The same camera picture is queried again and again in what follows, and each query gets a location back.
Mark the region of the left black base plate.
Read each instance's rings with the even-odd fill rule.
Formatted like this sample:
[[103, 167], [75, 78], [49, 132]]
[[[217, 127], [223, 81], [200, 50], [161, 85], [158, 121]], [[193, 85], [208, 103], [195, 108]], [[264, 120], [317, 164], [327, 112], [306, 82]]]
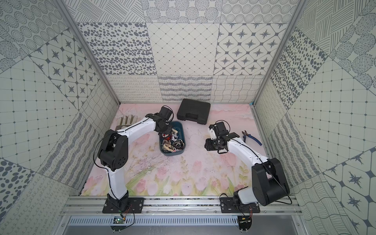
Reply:
[[142, 213], [144, 201], [145, 198], [138, 197], [126, 198], [121, 200], [116, 200], [112, 197], [108, 197], [105, 201], [102, 213], [125, 213], [128, 209], [130, 209], [130, 213]]

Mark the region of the beige watch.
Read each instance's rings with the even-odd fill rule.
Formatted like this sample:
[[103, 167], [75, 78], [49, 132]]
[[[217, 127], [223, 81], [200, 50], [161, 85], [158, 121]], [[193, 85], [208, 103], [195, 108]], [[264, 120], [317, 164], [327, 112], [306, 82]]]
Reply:
[[172, 145], [163, 145], [163, 150], [166, 152], [175, 152], [175, 147]]

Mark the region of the grey white work glove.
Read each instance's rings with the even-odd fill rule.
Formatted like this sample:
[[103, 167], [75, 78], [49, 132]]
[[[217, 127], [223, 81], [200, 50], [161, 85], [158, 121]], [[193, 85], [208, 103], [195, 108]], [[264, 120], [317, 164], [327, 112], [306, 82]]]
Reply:
[[138, 122], [138, 116], [128, 115], [117, 119], [115, 130], [121, 130]]

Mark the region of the silver white watch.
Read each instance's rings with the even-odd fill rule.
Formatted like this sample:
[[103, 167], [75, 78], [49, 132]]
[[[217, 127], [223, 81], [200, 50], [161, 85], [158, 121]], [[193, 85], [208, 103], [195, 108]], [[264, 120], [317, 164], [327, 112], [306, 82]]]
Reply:
[[182, 140], [176, 140], [174, 143], [173, 143], [173, 146], [175, 149], [179, 149], [179, 150], [182, 150], [185, 148], [185, 143], [182, 141]]

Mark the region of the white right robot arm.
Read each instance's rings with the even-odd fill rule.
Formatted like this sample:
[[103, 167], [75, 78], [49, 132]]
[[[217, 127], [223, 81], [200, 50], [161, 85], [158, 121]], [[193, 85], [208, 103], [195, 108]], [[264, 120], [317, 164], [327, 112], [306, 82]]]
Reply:
[[206, 139], [205, 149], [218, 154], [232, 153], [251, 170], [252, 184], [235, 192], [235, 198], [242, 205], [259, 203], [267, 206], [289, 197], [290, 189], [282, 163], [269, 159], [256, 152], [235, 132], [230, 132], [223, 121], [209, 126], [210, 138]]

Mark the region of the aluminium rail frame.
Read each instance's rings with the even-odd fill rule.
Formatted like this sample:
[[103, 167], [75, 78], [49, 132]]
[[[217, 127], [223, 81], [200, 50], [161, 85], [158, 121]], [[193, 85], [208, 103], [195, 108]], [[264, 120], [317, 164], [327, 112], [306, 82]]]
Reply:
[[[144, 201], [132, 206], [134, 212], [124, 212], [127, 215], [220, 215], [232, 204], [230, 196], [133, 196]], [[105, 196], [70, 196], [66, 201], [61, 215], [100, 216], [108, 206]], [[302, 215], [296, 197], [280, 199], [268, 206], [252, 204], [239, 212], [230, 209], [229, 215]]]

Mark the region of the red watch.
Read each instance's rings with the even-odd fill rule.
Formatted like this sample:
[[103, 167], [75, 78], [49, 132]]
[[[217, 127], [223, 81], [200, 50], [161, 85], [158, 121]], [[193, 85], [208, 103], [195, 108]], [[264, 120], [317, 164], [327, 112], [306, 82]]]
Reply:
[[163, 140], [170, 141], [171, 140], [171, 134], [162, 134]]

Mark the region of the black plastic tool case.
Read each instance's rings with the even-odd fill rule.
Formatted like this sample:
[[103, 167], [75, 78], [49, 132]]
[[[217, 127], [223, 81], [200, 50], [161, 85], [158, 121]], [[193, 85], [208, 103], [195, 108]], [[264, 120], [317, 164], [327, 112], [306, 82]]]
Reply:
[[189, 120], [198, 124], [206, 125], [210, 108], [210, 103], [192, 99], [183, 99], [177, 112], [177, 118], [183, 121]]

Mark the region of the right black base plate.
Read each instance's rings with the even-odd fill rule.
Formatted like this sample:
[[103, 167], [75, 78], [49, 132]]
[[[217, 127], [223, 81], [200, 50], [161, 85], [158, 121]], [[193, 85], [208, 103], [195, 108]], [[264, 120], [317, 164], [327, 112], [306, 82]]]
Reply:
[[258, 203], [243, 204], [237, 197], [221, 196], [219, 198], [222, 213], [260, 213]]

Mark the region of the teal storage box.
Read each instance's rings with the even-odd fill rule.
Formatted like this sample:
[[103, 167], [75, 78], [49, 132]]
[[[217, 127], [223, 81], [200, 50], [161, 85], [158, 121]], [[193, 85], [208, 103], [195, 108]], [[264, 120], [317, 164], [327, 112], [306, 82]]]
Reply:
[[[180, 154], [182, 154], [185, 151], [185, 148], [186, 148], [184, 128], [183, 128], [182, 123], [179, 122], [179, 121], [173, 121], [173, 122], [170, 123], [169, 126], [171, 126], [171, 128], [172, 128], [172, 131], [171, 131], [171, 140], [170, 141], [163, 140], [162, 134], [159, 134], [159, 147], [160, 147], [160, 151], [165, 156], [168, 156], [168, 157], [169, 156], [180, 155]], [[185, 143], [185, 148], [182, 149], [182, 150], [175, 149], [175, 152], [172, 152], [172, 153], [166, 152], [166, 151], [163, 150], [163, 145], [173, 145], [173, 143], [176, 140], [182, 140]]]

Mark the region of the blue handled pliers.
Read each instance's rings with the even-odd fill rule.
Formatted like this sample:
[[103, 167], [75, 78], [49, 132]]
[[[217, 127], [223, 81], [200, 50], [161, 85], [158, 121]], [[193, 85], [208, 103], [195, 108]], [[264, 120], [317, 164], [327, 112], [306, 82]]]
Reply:
[[247, 138], [250, 138], [252, 140], [254, 140], [258, 145], [262, 146], [262, 143], [254, 136], [252, 136], [251, 134], [248, 134], [247, 131], [242, 131], [242, 134], [243, 134], [243, 141], [246, 142]]

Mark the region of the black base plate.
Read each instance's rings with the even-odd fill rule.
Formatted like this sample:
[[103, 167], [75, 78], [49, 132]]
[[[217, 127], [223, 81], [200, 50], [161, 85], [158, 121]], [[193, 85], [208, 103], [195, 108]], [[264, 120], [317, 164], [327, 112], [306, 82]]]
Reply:
[[125, 213], [128, 209], [130, 209], [130, 213], [142, 213], [144, 201], [145, 198], [138, 197], [126, 198], [121, 200], [116, 200], [112, 197], [108, 197], [105, 201], [102, 213]]
[[243, 204], [237, 197], [221, 196], [219, 198], [222, 213], [260, 213], [258, 203]]

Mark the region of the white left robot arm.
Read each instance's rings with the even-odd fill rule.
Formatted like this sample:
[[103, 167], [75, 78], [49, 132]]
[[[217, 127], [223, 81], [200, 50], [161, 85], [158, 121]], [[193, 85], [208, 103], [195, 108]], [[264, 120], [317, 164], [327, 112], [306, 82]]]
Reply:
[[138, 138], [155, 131], [159, 134], [170, 134], [169, 123], [173, 119], [173, 111], [162, 107], [158, 113], [147, 114], [141, 121], [114, 131], [108, 130], [102, 139], [98, 151], [101, 166], [107, 171], [109, 193], [107, 199], [121, 211], [129, 205], [129, 193], [124, 181], [123, 167], [128, 161], [129, 146]]

